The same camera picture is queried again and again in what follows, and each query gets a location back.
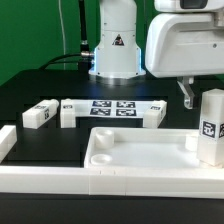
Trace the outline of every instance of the white tray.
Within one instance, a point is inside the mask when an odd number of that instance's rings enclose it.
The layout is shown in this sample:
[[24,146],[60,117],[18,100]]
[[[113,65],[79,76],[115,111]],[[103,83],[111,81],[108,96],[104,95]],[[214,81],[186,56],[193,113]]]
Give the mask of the white tray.
[[[113,132],[113,146],[107,145],[107,133]],[[98,133],[105,146],[97,146]],[[185,148],[186,136],[198,136],[198,130],[95,128],[85,157],[85,167],[198,168],[195,150]]]

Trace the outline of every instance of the black cable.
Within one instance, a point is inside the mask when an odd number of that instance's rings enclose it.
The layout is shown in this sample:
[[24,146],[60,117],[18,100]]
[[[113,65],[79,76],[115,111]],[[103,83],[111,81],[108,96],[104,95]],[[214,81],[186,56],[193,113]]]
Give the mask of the black cable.
[[80,16],[80,26],[81,26],[81,51],[89,51],[89,44],[87,41],[86,32],[86,13],[85,13],[85,2],[84,0],[79,0],[79,16]]
[[50,65],[53,62],[58,61],[60,59],[65,59],[65,58],[70,58],[70,57],[78,57],[78,56],[81,56],[81,54],[80,53],[75,53],[75,54],[65,54],[65,55],[61,55],[61,56],[58,56],[58,57],[55,57],[55,58],[51,59],[46,64],[42,65],[39,69],[40,70],[44,70],[45,68],[48,67],[48,65]]
[[63,64],[63,63],[78,63],[79,61],[55,61],[51,62],[49,65],[54,65],[54,64]]

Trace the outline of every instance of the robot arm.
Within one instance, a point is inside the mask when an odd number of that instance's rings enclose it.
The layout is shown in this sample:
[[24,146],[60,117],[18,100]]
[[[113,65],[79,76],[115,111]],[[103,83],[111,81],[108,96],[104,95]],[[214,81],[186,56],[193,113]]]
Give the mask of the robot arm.
[[155,0],[155,5],[160,11],[182,13],[163,13],[152,21],[146,67],[156,77],[178,77],[185,107],[192,109],[194,76],[224,73],[224,1]]
[[101,40],[95,48],[90,79],[106,84],[126,84],[145,75],[141,49],[136,44],[134,0],[99,0]]

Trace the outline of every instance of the black table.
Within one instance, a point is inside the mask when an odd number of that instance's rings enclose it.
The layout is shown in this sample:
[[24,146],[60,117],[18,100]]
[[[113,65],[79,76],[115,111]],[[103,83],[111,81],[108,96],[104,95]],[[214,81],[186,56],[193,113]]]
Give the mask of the black table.
[[[194,91],[224,89],[214,76],[199,77]],[[22,71],[0,87],[0,128],[16,124],[18,141],[2,165],[83,167],[93,127],[142,127],[142,119],[78,118],[74,129],[60,128],[60,113],[38,130],[22,127],[22,113],[43,99],[165,100],[160,128],[197,129],[200,109],[187,110],[175,78],[107,86],[86,73]],[[0,223],[223,223],[224,201],[208,199],[88,195],[0,194]]]

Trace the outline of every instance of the printed label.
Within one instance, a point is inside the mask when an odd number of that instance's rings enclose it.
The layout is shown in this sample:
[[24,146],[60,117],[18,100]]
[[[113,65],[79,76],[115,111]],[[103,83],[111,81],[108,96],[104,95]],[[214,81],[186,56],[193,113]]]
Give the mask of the printed label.
[[216,125],[207,121],[202,123],[202,135],[215,139]]
[[160,110],[161,109],[161,107],[157,107],[157,106],[151,106],[151,108],[150,108],[151,110]]
[[44,117],[45,117],[45,120],[47,120],[49,118],[49,109],[45,110],[44,111]]
[[115,46],[124,46],[124,41],[122,40],[120,34],[117,35],[116,39],[113,42],[113,45],[115,45]]
[[117,109],[116,110],[116,115],[118,117],[124,116],[124,117],[136,117],[137,113],[136,110],[122,110],[122,109]]
[[44,108],[46,108],[46,106],[35,106],[34,109],[38,109],[38,110],[43,110]]
[[90,115],[98,115],[98,116],[110,116],[110,109],[100,109],[100,108],[92,108],[90,111]]
[[64,105],[64,106],[63,106],[63,109],[72,109],[72,108],[73,108],[72,105]]
[[93,107],[111,107],[111,101],[93,101]]
[[220,125],[219,138],[224,137],[224,124]]
[[129,102],[129,101],[117,102],[117,107],[135,108],[135,102]]

